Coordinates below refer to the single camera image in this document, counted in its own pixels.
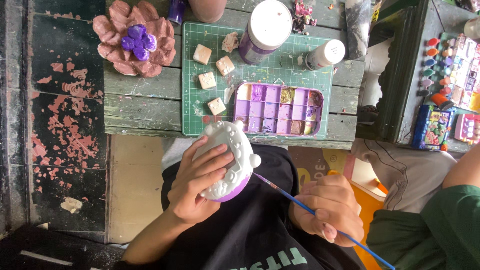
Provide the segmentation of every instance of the paint pot lid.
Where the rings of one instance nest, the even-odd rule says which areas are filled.
[[[263,50],[280,47],[292,31],[292,15],[288,8],[277,0],[265,0],[258,4],[248,22],[249,38]]]
[[[327,61],[336,64],[345,56],[345,45],[338,39],[332,39],[325,44],[324,54]]]

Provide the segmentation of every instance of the weathered wooden table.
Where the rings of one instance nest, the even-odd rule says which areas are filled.
[[[229,0],[225,12],[215,24],[245,26],[254,7],[262,0]],[[293,0],[280,0],[292,7]],[[113,0],[107,0],[108,7]],[[138,0],[126,0],[131,6]],[[167,16],[169,0],[150,1],[160,16]],[[313,18],[317,26],[308,26],[312,36],[336,38],[347,44],[344,1],[328,9],[331,0],[312,3]],[[188,8],[184,21],[198,21]],[[177,54],[169,67],[154,78],[125,76],[118,73],[112,63],[104,62],[105,132],[109,134],[186,137],[181,133],[181,26],[174,26]],[[359,87],[363,77],[363,61],[343,60],[336,65],[333,77],[328,131],[325,140],[281,140],[255,138],[255,142],[350,149],[355,138]]]

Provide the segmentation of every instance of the purple painted base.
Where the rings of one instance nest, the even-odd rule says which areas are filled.
[[[228,200],[231,200],[233,199],[233,197],[235,197],[236,195],[238,195],[240,193],[240,191],[242,191],[245,186],[247,185],[248,183],[248,180],[250,180],[250,176],[252,174],[249,174],[247,175],[247,177],[245,177],[245,179],[242,180],[242,182],[240,183],[240,185],[238,185],[236,188],[234,188],[230,193],[228,193],[227,195],[221,197],[220,199],[216,199],[216,200],[211,200],[211,201],[214,201],[214,202],[226,202]]]

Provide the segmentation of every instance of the paintbrush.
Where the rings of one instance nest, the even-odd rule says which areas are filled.
[[[287,197],[288,199],[290,199],[291,201],[293,201],[294,203],[298,204],[300,207],[302,207],[303,209],[307,210],[309,213],[311,213],[312,215],[315,215],[315,211],[313,211],[312,209],[310,209],[308,206],[304,205],[303,203],[301,203],[299,200],[295,199],[292,195],[290,195],[289,193],[287,193],[286,191],[284,191],[283,189],[279,188],[276,184],[268,181],[267,179],[265,179],[263,176],[259,175],[259,174],[256,174],[256,173],[253,173],[255,174],[258,178],[260,178],[261,180],[263,180],[265,183],[267,183],[269,186],[271,186],[272,188],[274,188],[276,191],[280,192],[281,194],[283,194],[285,197]],[[340,234],[344,235],[346,238],[350,239],[352,242],[356,243],[359,247],[363,248],[366,252],[370,253],[370,255],[372,255],[375,259],[381,261],[383,264],[385,264],[386,266],[388,266],[390,269],[393,269],[395,270],[395,267],[391,264],[389,264],[388,262],[386,262],[384,259],[380,258],[380,256],[378,256],[377,254],[375,254],[375,252],[371,251],[368,247],[362,245],[360,242],[358,242],[357,240],[353,239],[353,237],[351,237],[350,235],[342,232],[342,231],[339,231],[337,230],[337,232],[339,232]]]

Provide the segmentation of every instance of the colorful painted artwork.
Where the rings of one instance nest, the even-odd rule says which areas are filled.
[[[455,139],[470,145],[477,144],[480,141],[480,115],[459,114],[455,127]]]
[[[439,110],[436,106],[422,105],[417,118],[412,147],[447,151],[447,138],[452,129],[456,108]]]

